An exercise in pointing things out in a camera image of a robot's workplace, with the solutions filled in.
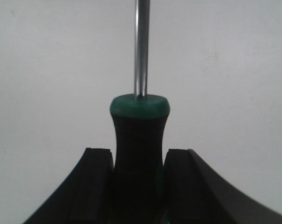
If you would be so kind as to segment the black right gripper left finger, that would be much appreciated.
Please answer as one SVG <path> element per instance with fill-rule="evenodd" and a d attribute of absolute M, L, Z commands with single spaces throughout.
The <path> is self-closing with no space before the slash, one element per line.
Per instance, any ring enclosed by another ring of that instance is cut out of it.
<path fill-rule="evenodd" d="M 108 223 L 112 165 L 110 150 L 85 149 L 67 178 L 25 223 Z"/>

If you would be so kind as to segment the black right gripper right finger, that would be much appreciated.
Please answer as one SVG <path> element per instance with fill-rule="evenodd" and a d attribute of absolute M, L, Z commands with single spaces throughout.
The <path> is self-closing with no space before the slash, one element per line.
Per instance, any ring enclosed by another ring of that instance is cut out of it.
<path fill-rule="evenodd" d="M 282 214 L 250 198 L 192 149 L 170 149 L 165 159 L 171 224 L 282 224 Z"/>

